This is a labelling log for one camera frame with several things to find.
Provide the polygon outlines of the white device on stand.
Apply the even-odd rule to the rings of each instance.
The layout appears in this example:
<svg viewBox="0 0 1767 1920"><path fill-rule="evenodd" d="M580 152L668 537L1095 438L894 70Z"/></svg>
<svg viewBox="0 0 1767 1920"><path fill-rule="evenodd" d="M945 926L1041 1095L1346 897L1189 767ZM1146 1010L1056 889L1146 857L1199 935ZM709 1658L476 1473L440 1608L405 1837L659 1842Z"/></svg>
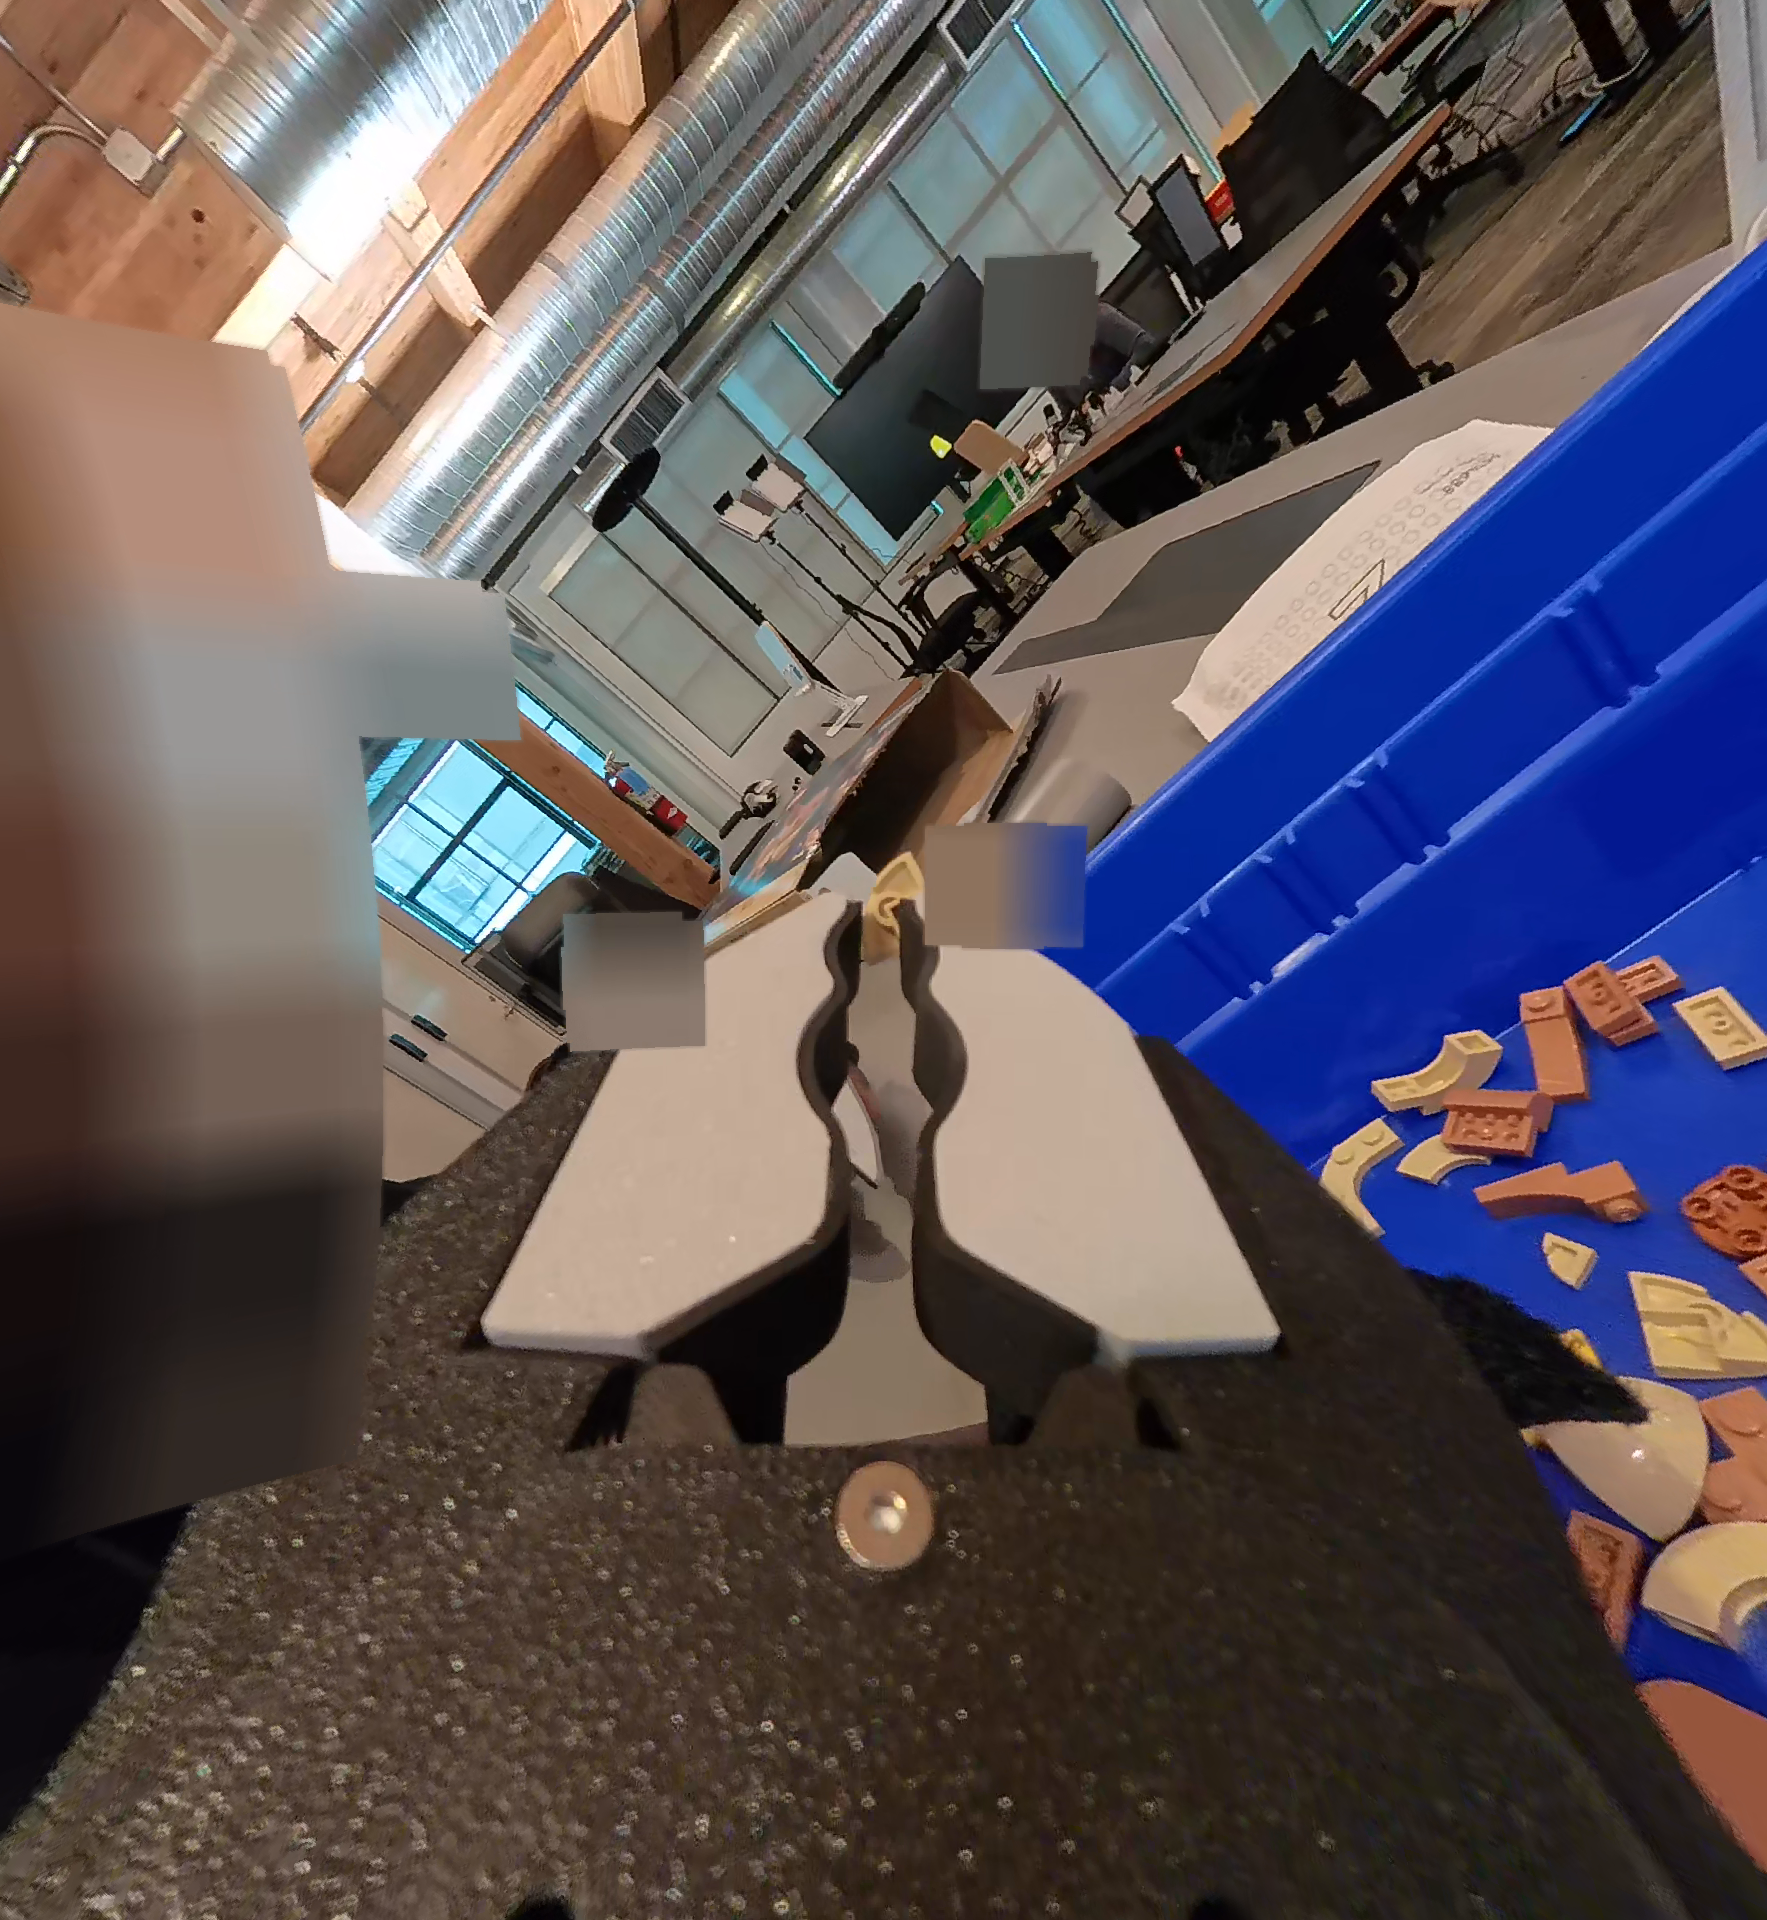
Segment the white device on stand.
<svg viewBox="0 0 1767 1920"><path fill-rule="evenodd" d="M743 477L735 492L722 492L713 504L717 521L751 544L769 542L778 519L800 508L807 482L800 471L763 455Z"/></svg>

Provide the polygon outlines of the white post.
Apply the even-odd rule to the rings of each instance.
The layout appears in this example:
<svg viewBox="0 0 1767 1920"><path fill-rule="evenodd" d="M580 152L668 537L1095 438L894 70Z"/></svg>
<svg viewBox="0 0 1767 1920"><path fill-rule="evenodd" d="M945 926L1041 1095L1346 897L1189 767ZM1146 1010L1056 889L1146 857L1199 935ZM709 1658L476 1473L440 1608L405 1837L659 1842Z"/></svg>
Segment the white post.
<svg viewBox="0 0 1767 1920"><path fill-rule="evenodd" d="M1710 6L1719 144L1733 245L1767 239L1767 3Z"/></svg>

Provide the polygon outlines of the long silver air duct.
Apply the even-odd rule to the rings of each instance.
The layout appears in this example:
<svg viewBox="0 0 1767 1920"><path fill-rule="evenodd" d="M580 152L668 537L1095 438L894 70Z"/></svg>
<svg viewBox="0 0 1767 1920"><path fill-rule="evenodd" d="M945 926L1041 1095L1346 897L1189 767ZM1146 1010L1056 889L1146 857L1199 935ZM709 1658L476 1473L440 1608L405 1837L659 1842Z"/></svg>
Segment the long silver air duct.
<svg viewBox="0 0 1767 1920"><path fill-rule="evenodd" d="M938 11L736 4L352 496L349 519L441 576L485 573Z"/></svg>

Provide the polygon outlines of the white numbered paper sheet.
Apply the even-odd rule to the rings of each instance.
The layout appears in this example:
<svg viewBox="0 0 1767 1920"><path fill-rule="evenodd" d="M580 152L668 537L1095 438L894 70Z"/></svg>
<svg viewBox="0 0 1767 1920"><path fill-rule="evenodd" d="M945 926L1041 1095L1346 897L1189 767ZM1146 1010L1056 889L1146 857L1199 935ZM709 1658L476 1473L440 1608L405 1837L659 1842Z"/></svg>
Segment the white numbered paper sheet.
<svg viewBox="0 0 1767 1920"><path fill-rule="evenodd" d="M1372 473L1216 627L1172 708L1218 740L1548 433L1470 419Z"/></svg>

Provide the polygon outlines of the pile of loose bricks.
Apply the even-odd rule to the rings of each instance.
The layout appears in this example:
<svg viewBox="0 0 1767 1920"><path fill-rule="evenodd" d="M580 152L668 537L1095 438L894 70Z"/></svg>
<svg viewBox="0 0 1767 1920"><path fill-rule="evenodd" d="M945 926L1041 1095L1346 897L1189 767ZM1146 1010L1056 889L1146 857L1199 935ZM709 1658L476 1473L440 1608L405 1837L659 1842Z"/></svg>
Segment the pile of loose bricks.
<svg viewBox="0 0 1767 1920"><path fill-rule="evenodd" d="M1767 1873L1767 1028L1658 958L1447 1037L1314 1162L1368 1235L1542 1316L1633 1423L1516 1422L1590 1611L1689 1778ZM1441 1192L1406 1207L1369 1184Z"/></svg>

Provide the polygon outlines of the black light stand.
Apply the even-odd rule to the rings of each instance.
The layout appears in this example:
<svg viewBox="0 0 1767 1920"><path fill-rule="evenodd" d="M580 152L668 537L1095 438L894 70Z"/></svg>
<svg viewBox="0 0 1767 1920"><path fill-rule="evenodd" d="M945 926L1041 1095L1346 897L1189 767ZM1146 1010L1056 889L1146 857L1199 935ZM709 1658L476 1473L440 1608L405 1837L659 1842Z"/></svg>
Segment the black light stand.
<svg viewBox="0 0 1767 1920"><path fill-rule="evenodd" d="M610 536L631 516L644 518L647 524L656 527L656 534L670 548L682 555L687 567L692 567L718 592L722 592L722 596L736 609L736 613L740 613L745 622L749 622L755 627L757 647L769 658L769 661L785 677L790 684L831 686L831 681L822 673L822 669L819 669L815 660L807 660L800 654L800 650L790 641L790 637L785 637L775 627L769 616L757 602L751 600L746 590L739 588L722 573L721 565L713 565L705 556L705 553L700 553L687 537L683 537L678 526L674 526L666 516L661 516L656 510L656 506L649 499L649 492L656 486L657 471L659 471L657 448L645 448L644 452L631 457L631 460L627 460L621 466L621 471L609 480L609 486L599 496L590 512L593 530L600 536ZM843 613L849 622L856 624L872 637L875 637L886 658L896 661L896 666L902 671L905 678L914 677L915 654L914 654L914 645L905 629L899 624L886 620L881 613L851 599L841 588L834 588L820 573L804 565L800 556L790 545L785 545L785 542L779 536L779 524L785 516L778 519L769 542L763 542L763 544L746 542L746 544L757 545L757 548L769 548L781 565L788 565L794 573L798 573L804 584L819 588L822 599L836 613Z"/></svg>

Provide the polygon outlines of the short silver air duct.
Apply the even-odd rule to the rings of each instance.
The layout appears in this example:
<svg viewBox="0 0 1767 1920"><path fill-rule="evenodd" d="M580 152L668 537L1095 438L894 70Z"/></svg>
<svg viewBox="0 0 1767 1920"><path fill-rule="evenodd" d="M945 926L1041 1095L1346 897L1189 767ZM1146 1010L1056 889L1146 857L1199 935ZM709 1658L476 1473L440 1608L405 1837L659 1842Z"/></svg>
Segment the short silver air duct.
<svg viewBox="0 0 1767 1920"><path fill-rule="evenodd" d="M490 33L472 4L248 4L176 122L333 280L486 87Z"/></svg>

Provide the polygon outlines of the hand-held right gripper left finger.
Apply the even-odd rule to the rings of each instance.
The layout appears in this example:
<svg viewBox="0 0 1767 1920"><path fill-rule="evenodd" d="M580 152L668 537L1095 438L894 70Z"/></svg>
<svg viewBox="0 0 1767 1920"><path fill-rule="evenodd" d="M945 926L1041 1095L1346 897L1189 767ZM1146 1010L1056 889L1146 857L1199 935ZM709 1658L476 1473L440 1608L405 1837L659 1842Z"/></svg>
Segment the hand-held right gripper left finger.
<svg viewBox="0 0 1767 1920"><path fill-rule="evenodd" d="M706 1041L614 1058L482 1312L494 1349L670 1354L731 1317L820 1354L849 1289L855 902L706 962Z"/></svg>

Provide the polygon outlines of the cardboard box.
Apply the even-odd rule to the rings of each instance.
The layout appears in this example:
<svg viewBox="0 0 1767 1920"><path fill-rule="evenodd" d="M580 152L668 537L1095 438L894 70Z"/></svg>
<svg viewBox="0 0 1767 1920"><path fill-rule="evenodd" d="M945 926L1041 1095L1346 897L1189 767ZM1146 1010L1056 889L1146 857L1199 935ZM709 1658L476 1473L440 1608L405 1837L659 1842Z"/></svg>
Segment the cardboard box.
<svg viewBox="0 0 1767 1920"><path fill-rule="evenodd" d="M841 856L881 871L898 854L920 851L928 828L969 823L1006 774L1019 734L1019 722L1000 714L954 671L905 686L845 756L779 809L725 879L709 921L792 878L815 885Z"/></svg>

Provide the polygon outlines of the white cabinet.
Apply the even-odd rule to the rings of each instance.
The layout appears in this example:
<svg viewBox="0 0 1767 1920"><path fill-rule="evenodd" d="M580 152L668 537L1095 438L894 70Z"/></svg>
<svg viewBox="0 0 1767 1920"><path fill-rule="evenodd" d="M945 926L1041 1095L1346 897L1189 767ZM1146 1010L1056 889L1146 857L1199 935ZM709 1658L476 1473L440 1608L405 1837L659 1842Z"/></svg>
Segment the white cabinet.
<svg viewBox="0 0 1767 1920"><path fill-rule="evenodd" d="M429 926L376 900L385 1165L393 1184L451 1166L527 1091L562 1033L500 993Z"/></svg>

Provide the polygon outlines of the blue plastic bin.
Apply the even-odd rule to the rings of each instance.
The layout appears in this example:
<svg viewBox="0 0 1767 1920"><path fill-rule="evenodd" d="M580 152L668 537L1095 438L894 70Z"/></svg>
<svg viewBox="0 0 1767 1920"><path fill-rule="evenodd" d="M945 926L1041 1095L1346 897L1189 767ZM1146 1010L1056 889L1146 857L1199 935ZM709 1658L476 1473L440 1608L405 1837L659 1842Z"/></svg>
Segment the blue plastic bin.
<svg viewBox="0 0 1767 1920"><path fill-rule="evenodd" d="M1560 1308L1600 1356L1755 1316L1697 1207L1767 1179L1767 241L1100 854L1074 966L1212 1083L1278 1356L1155 1375L1254 1513L1200 1655L1254 1806L1210 1790L1205 1898L1247 1917L1767 1917L1765 1439L1710 1444L1641 1574L1629 1653L1563 1497L1398 1256L1551 1312L1478 1187L1316 1198L1368 1082L1561 987L1596 1089L1513 1184L1623 1165L1603 1277Z"/></svg>

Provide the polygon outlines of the black office chair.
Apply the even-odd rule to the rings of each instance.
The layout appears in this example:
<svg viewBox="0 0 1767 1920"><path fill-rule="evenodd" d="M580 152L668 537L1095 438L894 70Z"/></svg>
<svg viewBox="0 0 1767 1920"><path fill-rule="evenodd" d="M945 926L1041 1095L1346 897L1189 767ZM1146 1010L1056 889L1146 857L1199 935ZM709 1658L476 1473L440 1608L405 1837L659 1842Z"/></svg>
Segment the black office chair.
<svg viewBox="0 0 1767 1920"><path fill-rule="evenodd" d="M557 999L563 925L599 912L594 899L535 899L486 935L464 966L505 993Z"/></svg>

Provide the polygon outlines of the black monitor screen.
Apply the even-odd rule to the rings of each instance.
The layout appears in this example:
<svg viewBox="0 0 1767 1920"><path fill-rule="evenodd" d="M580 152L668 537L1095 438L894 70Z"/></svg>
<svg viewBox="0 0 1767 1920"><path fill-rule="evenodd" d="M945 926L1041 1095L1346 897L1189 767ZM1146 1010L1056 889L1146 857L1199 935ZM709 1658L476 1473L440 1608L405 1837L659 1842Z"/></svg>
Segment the black monitor screen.
<svg viewBox="0 0 1767 1920"><path fill-rule="evenodd" d="M932 438L957 445L971 421L998 427L1030 389L979 384L984 285L952 260L886 348L804 433L804 445L887 536L899 539L951 479Z"/></svg>

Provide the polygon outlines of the long wood-edged desk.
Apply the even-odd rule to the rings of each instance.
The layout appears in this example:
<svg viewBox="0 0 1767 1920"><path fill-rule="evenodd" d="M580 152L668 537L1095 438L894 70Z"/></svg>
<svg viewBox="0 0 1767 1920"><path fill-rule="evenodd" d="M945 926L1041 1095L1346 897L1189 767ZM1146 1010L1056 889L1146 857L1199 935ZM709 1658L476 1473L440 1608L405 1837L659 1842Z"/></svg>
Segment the long wood-edged desk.
<svg viewBox="0 0 1767 1920"><path fill-rule="evenodd" d="M1147 435L1168 427L1179 407L1189 406L1195 396L1243 361L1328 257L1400 195L1403 183L1414 175L1422 156L1444 136L1452 117L1452 103L1433 106L1398 136L1392 148L1373 158L1357 177L1214 300L1196 317L1196 327L1174 343L1146 371L1141 384L1106 416L1088 445L1042 479L1000 527L975 542L954 531L924 565L918 565L910 581L918 584L940 565L975 563L994 544L1015 539L1021 527L1046 513L1061 491L1082 482L1092 468L1126 452L1146 452Z"/></svg>

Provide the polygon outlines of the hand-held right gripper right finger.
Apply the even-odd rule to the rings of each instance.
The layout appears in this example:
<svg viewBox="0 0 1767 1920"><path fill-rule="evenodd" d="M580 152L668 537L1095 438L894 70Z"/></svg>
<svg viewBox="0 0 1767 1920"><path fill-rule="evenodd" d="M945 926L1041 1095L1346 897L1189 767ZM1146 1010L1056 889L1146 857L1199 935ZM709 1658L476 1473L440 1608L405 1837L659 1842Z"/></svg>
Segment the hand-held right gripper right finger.
<svg viewBox="0 0 1767 1920"><path fill-rule="evenodd" d="M904 956L918 1317L947 1359L1271 1352L1249 1260L1126 1020L1017 949Z"/></svg>

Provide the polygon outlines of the grey instruction booklet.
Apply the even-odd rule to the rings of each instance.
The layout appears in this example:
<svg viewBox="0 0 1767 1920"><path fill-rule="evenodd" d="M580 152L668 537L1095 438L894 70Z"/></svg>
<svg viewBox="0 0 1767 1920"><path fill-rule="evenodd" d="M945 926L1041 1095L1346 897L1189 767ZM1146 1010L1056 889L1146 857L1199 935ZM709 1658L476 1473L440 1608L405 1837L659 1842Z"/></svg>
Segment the grey instruction booklet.
<svg viewBox="0 0 1767 1920"><path fill-rule="evenodd" d="M1061 677L1046 677L1024 706L986 795L963 815L965 827L1069 828L1074 845L1100 845L1132 810L1129 790L1084 757L1055 745L1056 720L1077 696Z"/></svg>

